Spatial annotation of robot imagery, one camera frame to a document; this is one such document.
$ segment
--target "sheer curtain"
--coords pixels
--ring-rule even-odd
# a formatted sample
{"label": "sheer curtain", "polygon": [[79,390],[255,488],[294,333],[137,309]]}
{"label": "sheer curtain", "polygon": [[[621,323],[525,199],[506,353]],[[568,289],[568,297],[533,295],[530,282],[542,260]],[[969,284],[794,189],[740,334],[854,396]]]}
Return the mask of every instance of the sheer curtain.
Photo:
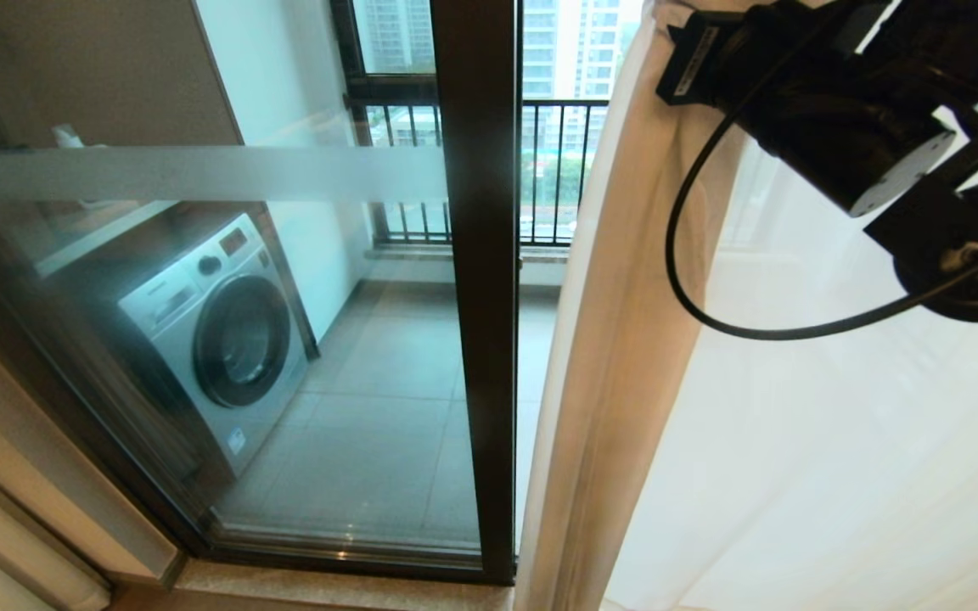
{"label": "sheer curtain", "polygon": [[[517,608],[978,608],[978,325],[920,309],[800,343],[696,336],[659,248],[717,116],[655,108],[662,25],[688,10],[648,9],[562,294]],[[649,156],[663,166],[637,167]],[[683,228],[693,295],[718,243],[711,313],[779,328],[900,294],[861,232],[870,219],[847,219],[755,143],[737,159],[731,142],[711,160]]]}

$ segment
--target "sticker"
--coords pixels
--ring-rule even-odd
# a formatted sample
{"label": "sticker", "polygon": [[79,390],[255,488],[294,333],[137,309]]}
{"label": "sticker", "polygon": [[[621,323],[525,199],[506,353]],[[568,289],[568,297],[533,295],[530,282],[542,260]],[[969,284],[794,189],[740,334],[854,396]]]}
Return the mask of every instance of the sticker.
{"label": "sticker", "polygon": [[682,74],[682,80],[678,83],[678,88],[674,90],[675,97],[684,96],[684,94],[689,92],[689,89],[692,87],[692,81],[696,78],[696,73],[700,72],[700,66],[704,63],[704,59],[707,58],[707,54],[711,51],[711,45],[713,45],[715,37],[718,35],[718,27],[705,28],[704,35],[700,37],[699,45],[696,45],[694,57],[689,60],[689,64],[686,65],[686,72]]}
{"label": "sticker", "polygon": [[248,438],[244,435],[244,430],[239,426],[233,429],[233,433],[228,436],[228,449],[233,450],[233,456],[238,455],[240,450],[244,449],[244,444],[247,444]]}

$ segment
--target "balcony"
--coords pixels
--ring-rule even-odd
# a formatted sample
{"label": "balcony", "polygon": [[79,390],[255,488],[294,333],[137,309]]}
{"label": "balcony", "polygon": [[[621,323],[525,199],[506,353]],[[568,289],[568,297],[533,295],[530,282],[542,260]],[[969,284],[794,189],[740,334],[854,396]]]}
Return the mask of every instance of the balcony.
{"label": "balcony", "polygon": [[[520,137],[520,246],[567,249],[608,100],[524,100]],[[351,101],[357,139],[369,147],[438,147],[435,105]],[[370,205],[377,247],[450,244],[446,201]]]}

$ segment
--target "frosted glass stripe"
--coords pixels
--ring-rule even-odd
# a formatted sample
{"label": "frosted glass stripe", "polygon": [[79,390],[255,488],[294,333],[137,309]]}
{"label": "frosted glass stripe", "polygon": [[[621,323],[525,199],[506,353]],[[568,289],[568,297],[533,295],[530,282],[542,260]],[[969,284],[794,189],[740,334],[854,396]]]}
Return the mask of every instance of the frosted glass stripe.
{"label": "frosted glass stripe", "polygon": [[443,150],[102,147],[0,152],[0,201],[445,199]]}

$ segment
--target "black cable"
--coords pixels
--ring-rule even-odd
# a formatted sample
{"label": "black cable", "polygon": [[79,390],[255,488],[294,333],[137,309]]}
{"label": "black cable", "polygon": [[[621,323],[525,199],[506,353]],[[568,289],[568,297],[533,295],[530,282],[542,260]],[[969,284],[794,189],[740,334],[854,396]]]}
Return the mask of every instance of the black cable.
{"label": "black cable", "polygon": [[682,281],[678,278],[677,263],[674,258],[674,241],[677,236],[678,222],[682,220],[682,212],[684,209],[684,204],[686,204],[686,198],[689,197],[689,191],[694,186],[696,182],[696,177],[699,176],[700,171],[704,167],[704,163],[710,158],[711,152],[715,150],[719,142],[722,140],[722,136],[726,134],[728,129],[733,126],[734,121],[738,119],[744,111],[746,105],[749,105],[750,101],[753,100],[764,90],[765,86],[776,77],[777,74],[784,69],[787,64],[793,61],[793,59],[798,58],[798,55],[808,46],[810,43],[814,42],[814,39],[822,35],[823,32],[827,30],[829,24],[834,23],[842,16],[840,11],[832,11],[830,15],[822,20],[802,40],[800,40],[787,54],[784,55],[778,62],[773,64],[771,69],[768,70],[761,77],[752,89],[742,98],[738,103],[737,107],[731,109],[725,117],[723,117],[721,123],[715,128],[714,132],[711,132],[711,136],[707,139],[707,143],[704,143],[704,148],[696,155],[696,159],[689,169],[689,173],[686,174],[686,178],[682,182],[682,186],[678,189],[677,197],[674,200],[674,206],[671,208],[671,219],[666,225],[666,274],[671,281],[671,289],[674,289],[674,294],[678,298],[679,302],[682,302],[682,307],[686,309],[687,312],[691,314],[692,317],[701,323],[710,326],[718,330],[718,332],[726,333],[727,335],[733,335],[734,337],[741,337],[745,339],[760,339],[768,341],[791,341],[797,339],[812,339],[816,337],[825,337],[828,335],[835,335],[838,333],[847,332],[847,330],[853,330],[857,328],[864,328],[864,326],[872,325],[884,321],[886,318],[895,317],[901,312],[911,310],[915,306],[919,306],[920,303],[924,303],[939,294],[946,293],[947,290],[953,289],[954,286],[966,281],[966,279],[973,277],[978,274],[978,262],[974,266],[966,268],[954,274],[944,281],[938,283],[932,289],[923,291],[923,293],[918,294],[908,294],[905,297],[892,301],[890,303],[885,303],[885,305],[878,306],[873,310],[868,310],[862,314],[857,314],[854,317],[842,318],[839,321],[833,321],[831,323],[819,324],[814,326],[807,326],[807,328],[786,328],[786,329],[759,329],[759,328],[741,328],[740,326],[731,325],[723,321],[719,321],[716,318],[710,317],[701,310],[692,300],[689,295],[686,294],[682,286]]}

